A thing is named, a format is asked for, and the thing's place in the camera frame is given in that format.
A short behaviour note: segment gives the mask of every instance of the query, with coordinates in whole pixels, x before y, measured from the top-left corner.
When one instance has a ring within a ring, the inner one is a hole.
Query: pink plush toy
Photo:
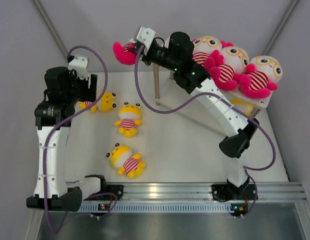
[[[192,42],[195,46],[193,60],[202,66],[209,57],[216,57],[222,48],[233,46],[231,42],[219,41],[213,36],[202,36]]]
[[[210,56],[204,63],[216,86],[224,91],[237,87],[238,74],[243,74],[249,63],[245,50],[237,46],[227,46],[217,56]]]
[[[283,77],[279,62],[271,56],[256,56],[247,66],[247,74],[240,75],[239,89],[249,98],[263,99],[277,90]]]
[[[127,44],[125,44],[125,46],[122,46],[119,42],[115,42],[113,45],[113,51],[115,54],[116,59],[124,65],[133,65],[135,64],[135,60],[136,60],[136,54],[128,51],[128,48],[133,48],[133,44],[136,41],[132,38],[131,40],[129,40],[129,42]]]

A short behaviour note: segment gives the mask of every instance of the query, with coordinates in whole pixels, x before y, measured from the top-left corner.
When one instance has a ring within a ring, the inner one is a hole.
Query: red and white striped shirt
[[[92,101],[85,101],[85,106],[88,107],[89,105],[91,105],[93,102]]]
[[[135,128],[136,124],[135,124],[135,121],[133,119],[124,118],[120,122],[120,126],[125,128],[126,130],[130,130],[131,128]]]
[[[130,171],[136,170],[138,167],[138,163],[139,161],[132,157],[127,159],[123,166],[125,169],[125,173],[128,174]]]
[[[265,89],[268,85],[269,79],[267,75],[261,71],[255,71],[248,74],[251,78],[249,89],[257,91],[259,89]]]
[[[127,51],[128,51],[129,45],[132,45],[132,44],[134,44],[134,43],[133,43],[133,42],[128,42],[128,43],[126,43],[125,46],[123,46],[124,52],[127,52]]]
[[[210,54],[205,53],[203,51],[200,51],[200,52],[193,54],[193,60],[196,63],[200,64],[201,66],[204,65],[205,60],[209,57],[210,57]]]
[[[235,71],[234,71],[234,69],[231,66],[229,66],[227,64],[221,64],[218,67],[220,69],[219,80],[222,83],[225,83],[225,82],[227,82],[229,80],[234,79]]]

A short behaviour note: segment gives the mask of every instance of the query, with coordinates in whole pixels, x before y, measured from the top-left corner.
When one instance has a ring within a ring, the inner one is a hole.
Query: white floor
[[[104,75],[98,75],[99,89],[102,89]],[[160,72],[161,80],[167,76],[168,72]],[[140,72],[139,80],[148,102],[165,110],[155,105],[153,73]],[[156,114],[142,104],[144,123],[138,134],[133,138],[122,137],[113,125],[120,107],[124,102],[141,103],[133,72],[109,73],[107,90],[118,96],[116,109],[106,113],[87,111],[73,120],[67,145],[67,181],[81,180],[91,174],[104,175],[108,182],[224,182],[227,179],[223,169],[225,156],[218,148],[224,136],[178,113]],[[257,119],[275,141],[267,112],[259,113]],[[141,177],[130,180],[117,175],[106,158],[115,143],[128,145],[143,155],[147,165]],[[275,146],[277,160],[273,167],[263,172],[251,171],[256,181],[288,181],[276,143]],[[270,145],[258,131],[248,149],[246,165],[264,167],[271,158]]]

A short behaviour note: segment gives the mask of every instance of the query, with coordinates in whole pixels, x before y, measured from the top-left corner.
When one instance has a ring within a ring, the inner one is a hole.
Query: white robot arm
[[[28,208],[44,208],[44,178],[47,181],[46,196],[50,211],[76,212],[82,200],[94,193],[108,191],[102,175],[89,175],[76,182],[66,182],[65,154],[71,121],[53,132],[48,146],[44,146],[54,126],[75,113],[74,106],[78,101],[93,102],[96,100],[97,76],[88,74],[88,58],[81,55],[69,57],[68,68],[54,67],[46,71],[45,98],[35,110],[39,140],[39,166],[34,194],[26,200]]]
[[[226,158],[227,182],[232,190],[240,194],[249,183],[243,166],[244,150],[249,147],[249,141],[256,131],[256,126],[221,101],[223,99],[232,106],[216,87],[207,71],[192,60],[194,45],[188,35],[183,32],[174,32],[170,35],[169,44],[165,43],[165,46],[157,44],[154,36],[154,30],[141,27],[134,38],[136,40],[134,48],[129,48],[129,50],[137,53],[143,46],[140,60],[146,65],[154,63],[173,71],[176,83],[190,96],[214,93],[219,97],[202,95],[197,100],[225,130],[227,137],[219,144],[219,147]]]

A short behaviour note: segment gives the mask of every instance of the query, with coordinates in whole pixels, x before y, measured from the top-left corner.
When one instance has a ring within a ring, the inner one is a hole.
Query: plush toy head
[[[115,169],[121,168],[127,159],[133,155],[133,151],[128,146],[115,144],[115,148],[112,152],[106,154],[106,157],[110,159],[110,163]]]
[[[237,46],[227,46],[220,50],[220,54],[224,56],[224,64],[232,66],[236,74],[245,72],[249,64],[249,58],[245,50]]]
[[[223,48],[222,43],[213,36],[203,36],[198,39],[192,40],[194,43],[193,54],[198,52],[205,52],[211,54],[214,50],[221,50]]]
[[[141,110],[140,104],[136,105],[129,104],[128,102],[124,103],[124,106],[119,110],[119,118],[120,119],[140,119],[141,118]]]
[[[279,62],[271,56],[256,56],[250,61],[254,64],[256,71],[265,73],[269,80],[277,83],[283,77],[283,69]]]
[[[116,94],[114,92],[105,92],[104,95],[101,97],[100,100],[100,106],[98,108],[102,112],[107,112],[111,109],[114,109],[117,107],[117,104],[115,102]]]

